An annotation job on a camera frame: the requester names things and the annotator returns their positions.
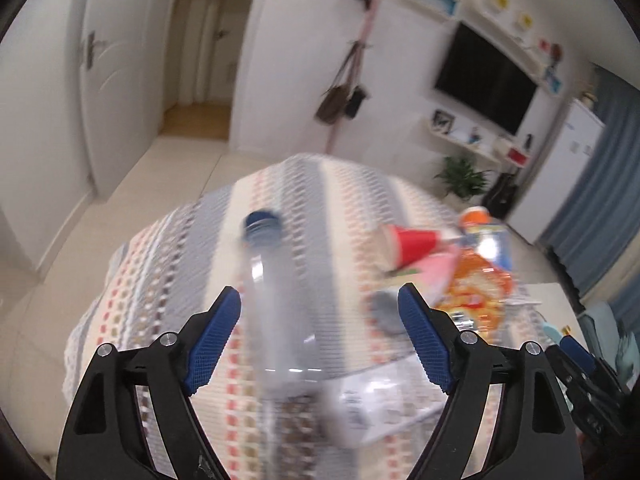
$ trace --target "green plant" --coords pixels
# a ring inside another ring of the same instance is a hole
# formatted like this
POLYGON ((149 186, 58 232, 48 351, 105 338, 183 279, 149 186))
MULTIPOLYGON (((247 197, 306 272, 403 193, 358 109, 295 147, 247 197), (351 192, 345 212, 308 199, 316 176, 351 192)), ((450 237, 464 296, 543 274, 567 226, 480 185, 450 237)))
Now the green plant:
POLYGON ((464 156, 446 156, 444 168, 435 177, 444 181, 447 194, 453 193, 467 201, 484 193, 487 186, 485 171, 476 171, 473 161, 464 156))

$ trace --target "doorway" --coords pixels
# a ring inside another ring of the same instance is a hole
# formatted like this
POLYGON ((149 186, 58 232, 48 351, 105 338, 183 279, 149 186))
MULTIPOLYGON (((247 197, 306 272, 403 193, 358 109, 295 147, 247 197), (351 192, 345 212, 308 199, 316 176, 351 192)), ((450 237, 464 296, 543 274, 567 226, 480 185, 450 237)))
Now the doorway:
POLYGON ((228 140, 252 0, 175 0, 160 134, 228 140))

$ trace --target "striped tablecloth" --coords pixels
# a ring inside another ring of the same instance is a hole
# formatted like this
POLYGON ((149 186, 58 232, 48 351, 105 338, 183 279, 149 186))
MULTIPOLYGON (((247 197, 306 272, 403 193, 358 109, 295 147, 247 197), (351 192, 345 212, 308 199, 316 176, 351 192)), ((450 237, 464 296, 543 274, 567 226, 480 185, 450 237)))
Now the striped tablecloth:
MULTIPOLYGON (((225 285, 241 289, 241 224, 261 208, 280 212, 285 222, 298 275, 312 291, 316 339, 330 377, 412 350, 407 337, 389 338, 378 330, 370 314, 369 297, 382 278, 372 264, 370 232, 380 222, 450 226, 454 214, 399 178, 335 158, 297 155, 178 208, 118 250, 102 295, 66 346, 64 391, 69 402, 99 344, 113 342, 120 350, 147 346, 163 332, 180 330, 192 314, 207 310, 225 285)), ((502 345, 519 348, 530 339, 544 345, 533 306, 520 287, 506 306, 502 345)), ((192 401, 231 478, 258 480, 265 471, 260 400, 244 337, 241 316, 210 384, 192 401)), ((169 473, 150 399, 146 392, 140 397, 156 467, 169 473)), ((499 388, 492 386, 469 471, 478 470, 484 460, 498 400, 499 388)), ((318 444, 313 470, 305 472, 305 478, 403 479, 435 422, 426 420, 357 450, 318 444)))

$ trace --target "television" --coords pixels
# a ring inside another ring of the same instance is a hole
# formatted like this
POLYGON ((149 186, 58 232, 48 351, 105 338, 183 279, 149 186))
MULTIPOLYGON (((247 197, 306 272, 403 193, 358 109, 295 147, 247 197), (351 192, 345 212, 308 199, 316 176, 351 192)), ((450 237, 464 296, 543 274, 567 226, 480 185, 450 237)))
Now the television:
POLYGON ((460 23, 435 87, 515 135, 537 85, 498 48, 460 23))

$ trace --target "refrigerator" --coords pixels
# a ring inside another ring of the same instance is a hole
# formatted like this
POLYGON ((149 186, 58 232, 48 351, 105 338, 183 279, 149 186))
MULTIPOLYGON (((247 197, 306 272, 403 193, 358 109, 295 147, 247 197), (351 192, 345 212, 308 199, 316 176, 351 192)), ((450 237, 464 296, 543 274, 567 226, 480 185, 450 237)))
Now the refrigerator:
POLYGON ((580 101, 569 106, 553 147, 507 224, 533 244, 571 195, 593 155, 604 124, 580 101))

